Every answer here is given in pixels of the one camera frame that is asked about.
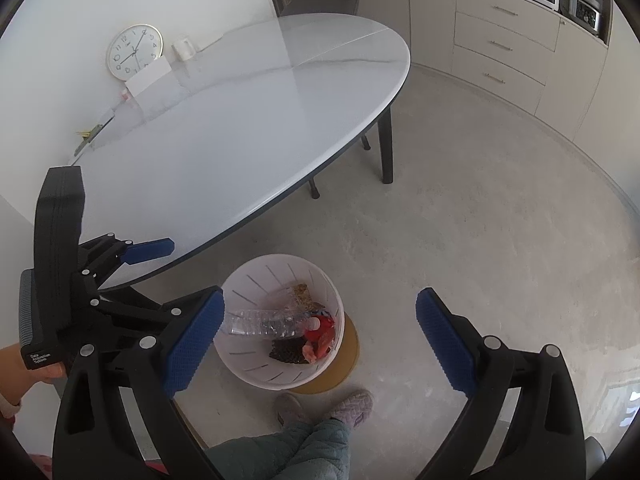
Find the person's left hand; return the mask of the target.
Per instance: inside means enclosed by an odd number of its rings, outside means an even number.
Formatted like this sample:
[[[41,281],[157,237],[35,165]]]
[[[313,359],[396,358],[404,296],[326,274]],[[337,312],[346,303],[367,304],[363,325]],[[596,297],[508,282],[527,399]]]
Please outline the person's left hand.
[[[26,367],[21,347],[18,344],[4,347],[0,351],[1,418],[12,422],[20,411],[23,396],[38,382],[52,384],[64,378],[66,369],[62,363],[30,370]]]

